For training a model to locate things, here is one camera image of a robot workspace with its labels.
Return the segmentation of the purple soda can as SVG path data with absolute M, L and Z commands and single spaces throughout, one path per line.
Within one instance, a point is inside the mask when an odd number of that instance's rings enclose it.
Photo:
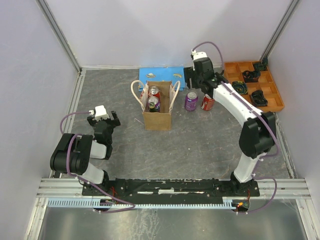
M 198 94 L 195 91 L 189 91 L 185 96 L 184 108 L 187 111 L 194 111 L 197 107 Z

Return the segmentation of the red cola can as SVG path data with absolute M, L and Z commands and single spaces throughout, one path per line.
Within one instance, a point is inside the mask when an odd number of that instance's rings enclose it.
M 208 94 L 205 94 L 202 100 L 201 109 L 204 111 L 210 111 L 213 108 L 215 100 Z
M 148 88 L 148 96 L 149 96 L 149 97 L 157 97 L 158 99 L 160 99 L 160 97 L 161 97 L 161 91 L 160 91 L 160 89 L 159 89 L 157 86 L 155 86 L 155 85 L 150 86 L 150 87 Z

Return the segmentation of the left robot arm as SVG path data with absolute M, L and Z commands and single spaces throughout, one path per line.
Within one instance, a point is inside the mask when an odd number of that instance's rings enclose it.
M 111 189 L 109 175 L 90 163 L 90 159 L 109 160 L 113 147 L 112 134 L 121 125 L 116 111 L 109 115 L 103 106 L 88 112 L 87 121 L 93 128 L 93 135 L 63 133 L 50 158 L 50 168 L 58 173 L 78 177 L 93 184 L 99 195 L 106 195 Z

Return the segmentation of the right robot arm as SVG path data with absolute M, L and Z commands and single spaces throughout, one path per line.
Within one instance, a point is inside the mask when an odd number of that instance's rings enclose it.
M 239 138 L 242 154 L 229 183 L 231 193 L 240 196 L 253 181 L 258 162 L 269 157 L 269 151 L 278 143 L 275 115 L 262 112 L 237 93 L 223 74 L 215 72 L 205 52 L 193 52 L 191 59 L 193 66 L 184 69 L 187 87 L 200 89 L 220 103 L 242 127 Z

